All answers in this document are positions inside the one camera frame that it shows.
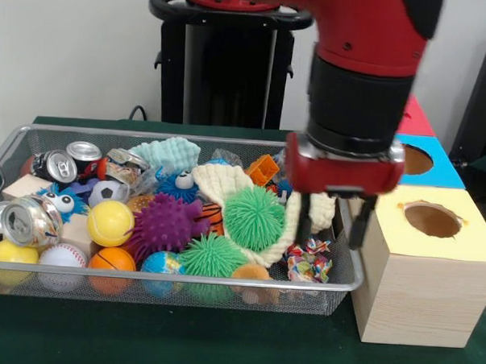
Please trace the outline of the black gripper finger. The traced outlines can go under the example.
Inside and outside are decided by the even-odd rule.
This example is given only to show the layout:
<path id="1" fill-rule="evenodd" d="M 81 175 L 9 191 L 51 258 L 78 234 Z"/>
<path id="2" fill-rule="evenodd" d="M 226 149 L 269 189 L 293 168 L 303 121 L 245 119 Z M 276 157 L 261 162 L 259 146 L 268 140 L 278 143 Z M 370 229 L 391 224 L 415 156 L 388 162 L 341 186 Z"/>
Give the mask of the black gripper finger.
<path id="1" fill-rule="evenodd" d="M 299 220 L 297 222 L 297 234 L 296 238 L 294 239 L 294 244 L 298 245 L 299 247 L 305 246 L 309 236 L 311 235 L 311 218 L 309 215 L 310 202 L 311 195 L 307 192 L 303 192 L 301 194 Z"/>
<path id="2" fill-rule="evenodd" d="M 350 237 L 348 239 L 348 246 L 351 250 L 357 250 L 363 245 L 363 240 L 365 239 L 368 229 L 368 223 L 377 201 L 377 195 L 360 198 L 359 212 L 352 221 Z"/>

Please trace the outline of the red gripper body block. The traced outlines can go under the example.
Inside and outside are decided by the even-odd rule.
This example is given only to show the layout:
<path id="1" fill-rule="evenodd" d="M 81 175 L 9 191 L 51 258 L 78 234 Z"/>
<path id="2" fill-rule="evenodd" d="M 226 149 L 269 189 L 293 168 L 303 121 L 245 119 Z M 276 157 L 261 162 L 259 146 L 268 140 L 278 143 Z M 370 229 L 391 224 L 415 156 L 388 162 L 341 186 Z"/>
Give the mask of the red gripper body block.
<path id="1" fill-rule="evenodd" d="M 398 139 L 374 158 L 350 158 L 314 146 L 301 132 L 289 133 L 285 169 L 293 190 L 307 194 L 373 196 L 391 192 L 405 167 L 405 148 Z"/>

